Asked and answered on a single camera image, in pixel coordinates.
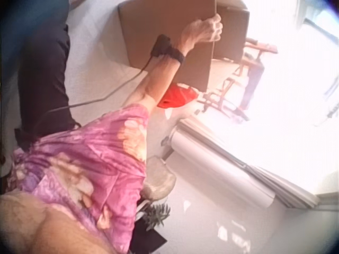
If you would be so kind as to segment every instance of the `sunlight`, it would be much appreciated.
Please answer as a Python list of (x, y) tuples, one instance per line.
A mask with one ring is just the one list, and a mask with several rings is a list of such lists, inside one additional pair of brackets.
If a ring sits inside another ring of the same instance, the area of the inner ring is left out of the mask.
[(227, 242), (228, 237), (227, 237), (227, 229), (224, 228), (224, 226), (219, 226), (218, 230), (218, 238), (222, 241)]
[(232, 224), (234, 226), (237, 226), (238, 228), (240, 228), (241, 230), (243, 230), (244, 232), (246, 232), (246, 229), (244, 226), (240, 225), (239, 223), (235, 222), (234, 220), (232, 220)]
[(243, 254), (247, 254), (251, 250), (251, 241), (245, 241), (241, 236), (232, 233), (233, 242), (243, 250)]
[(186, 213), (187, 209), (191, 206), (191, 202), (188, 200), (184, 201), (184, 213)]

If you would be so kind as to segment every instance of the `white floor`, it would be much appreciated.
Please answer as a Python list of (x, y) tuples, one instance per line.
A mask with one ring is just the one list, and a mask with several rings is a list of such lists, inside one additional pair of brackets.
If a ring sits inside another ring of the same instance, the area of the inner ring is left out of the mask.
[[(103, 97), (138, 72), (128, 67), (117, 5), (120, 0), (87, 0), (69, 14), (71, 50), (66, 69), (66, 88), (71, 103)], [(120, 107), (138, 84), (128, 84), (107, 101), (72, 110), (74, 118), (87, 123)], [(17, 102), (11, 102), (17, 116)], [(161, 140), (178, 118), (194, 111), (193, 105), (175, 109), (168, 117), (157, 109), (148, 127), (148, 156), (162, 155)], [(13, 118), (10, 125), (17, 126)], [(7, 128), (7, 138), (13, 130)], [(257, 253), (279, 225), (285, 208), (278, 202), (267, 210), (249, 206), (201, 174), (180, 155), (168, 162), (177, 174), (168, 197), (171, 216), (159, 232), (168, 240), (157, 253)]]

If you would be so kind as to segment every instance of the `hand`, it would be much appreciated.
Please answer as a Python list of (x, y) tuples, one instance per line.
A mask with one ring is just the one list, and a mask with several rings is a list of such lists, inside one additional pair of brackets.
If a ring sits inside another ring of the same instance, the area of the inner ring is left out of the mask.
[(185, 45), (186, 51), (190, 51), (196, 43), (219, 41), (222, 32), (220, 21), (221, 17), (219, 14), (204, 21), (193, 21), (182, 32), (180, 43)]

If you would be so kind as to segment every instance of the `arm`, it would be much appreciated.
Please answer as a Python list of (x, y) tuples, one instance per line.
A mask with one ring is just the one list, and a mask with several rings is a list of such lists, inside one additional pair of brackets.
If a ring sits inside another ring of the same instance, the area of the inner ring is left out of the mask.
[[(184, 29), (174, 47), (186, 56), (196, 43), (220, 40), (222, 32), (220, 21), (221, 18), (217, 14), (204, 21), (192, 22)], [(180, 63), (177, 60), (164, 56), (127, 98), (124, 106), (138, 103), (151, 112), (164, 96), (179, 67)]]

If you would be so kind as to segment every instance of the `white wall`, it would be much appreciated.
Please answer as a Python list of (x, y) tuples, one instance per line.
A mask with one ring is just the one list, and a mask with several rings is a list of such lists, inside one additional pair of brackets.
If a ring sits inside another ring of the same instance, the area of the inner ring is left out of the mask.
[(286, 211), (282, 226), (261, 254), (319, 254), (331, 249), (339, 234), (339, 214), (331, 211)]

